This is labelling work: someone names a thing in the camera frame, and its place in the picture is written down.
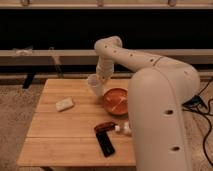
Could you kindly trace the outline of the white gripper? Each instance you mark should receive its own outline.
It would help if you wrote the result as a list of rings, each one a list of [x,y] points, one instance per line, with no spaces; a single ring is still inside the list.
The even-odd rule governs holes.
[[[99,82],[102,82],[103,84],[107,84],[113,72],[114,72],[113,65],[97,65],[96,67],[97,80]]]

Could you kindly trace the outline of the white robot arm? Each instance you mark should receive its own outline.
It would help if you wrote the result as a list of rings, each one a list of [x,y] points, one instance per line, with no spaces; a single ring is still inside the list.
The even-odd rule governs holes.
[[[96,73],[106,82],[116,63],[134,72],[128,85],[128,115],[137,171],[193,171],[182,104],[199,90],[191,65],[122,47],[119,37],[98,40]]]

